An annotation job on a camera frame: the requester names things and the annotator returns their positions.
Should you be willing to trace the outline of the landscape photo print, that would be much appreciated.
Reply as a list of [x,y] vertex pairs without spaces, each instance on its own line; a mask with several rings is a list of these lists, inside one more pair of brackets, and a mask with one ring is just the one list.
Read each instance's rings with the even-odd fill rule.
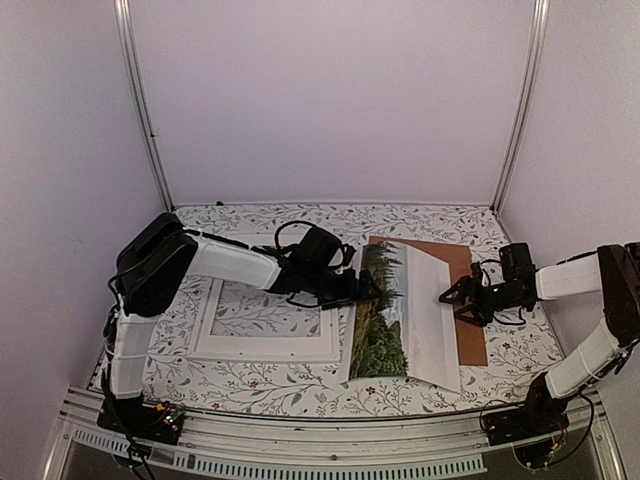
[[453,307],[438,300],[451,286],[449,264],[399,240],[372,239],[361,266],[380,297],[347,321],[339,380],[403,377],[460,392]]

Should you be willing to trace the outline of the white picture frame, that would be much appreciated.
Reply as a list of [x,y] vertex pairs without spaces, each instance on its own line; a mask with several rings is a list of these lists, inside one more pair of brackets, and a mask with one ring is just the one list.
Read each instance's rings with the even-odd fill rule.
[[188,356],[257,363],[336,363],[344,308],[296,307],[265,291],[277,277],[276,260],[256,251],[198,239],[187,274],[212,280]]

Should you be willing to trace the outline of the white photo print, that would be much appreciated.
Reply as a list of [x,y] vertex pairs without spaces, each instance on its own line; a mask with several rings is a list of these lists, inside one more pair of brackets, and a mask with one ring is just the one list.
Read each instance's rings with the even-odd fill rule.
[[227,362],[333,363],[340,360],[339,329],[335,313],[319,313],[320,332],[315,337],[214,335],[216,309],[226,281],[269,288],[280,273],[276,259],[251,249],[199,239],[198,250],[187,271],[211,278],[202,320],[193,329],[189,356]]

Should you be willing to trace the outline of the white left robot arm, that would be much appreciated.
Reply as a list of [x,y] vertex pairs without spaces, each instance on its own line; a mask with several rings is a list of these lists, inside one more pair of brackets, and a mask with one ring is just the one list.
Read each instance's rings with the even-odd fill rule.
[[147,348],[157,319],[172,304],[185,276],[200,275],[242,283],[289,303],[304,292],[327,310],[377,300],[382,291],[367,270],[351,263],[353,246],[308,223],[300,240],[285,245],[278,236],[268,245],[187,228],[164,212],[117,256],[109,279],[116,304],[104,329],[109,365],[104,389],[116,399],[111,419],[128,434],[148,426],[148,412],[133,399],[142,395]]

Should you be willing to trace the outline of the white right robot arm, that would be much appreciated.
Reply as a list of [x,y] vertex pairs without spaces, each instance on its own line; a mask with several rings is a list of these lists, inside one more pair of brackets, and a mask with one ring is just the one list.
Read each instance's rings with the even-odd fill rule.
[[552,402],[568,400],[609,371],[619,371],[638,344],[639,245],[603,245],[536,267],[527,244],[511,243],[500,248],[495,262],[501,282],[486,279],[484,264],[476,262],[470,274],[440,294],[440,302],[456,306],[456,319],[484,327],[500,311],[531,311],[539,303],[554,314],[569,308],[568,320],[593,316],[582,341],[530,384],[530,404],[516,422],[524,435],[537,436],[555,420]]

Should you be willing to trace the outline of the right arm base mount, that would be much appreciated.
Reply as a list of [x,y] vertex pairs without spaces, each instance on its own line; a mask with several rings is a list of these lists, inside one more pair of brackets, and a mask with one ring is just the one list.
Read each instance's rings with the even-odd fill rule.
[[560,432],[569,426],[568,400],[551,395],[546,377],[543,373],[533,380],[522,406],[480,415],[480,427],[491,446]]

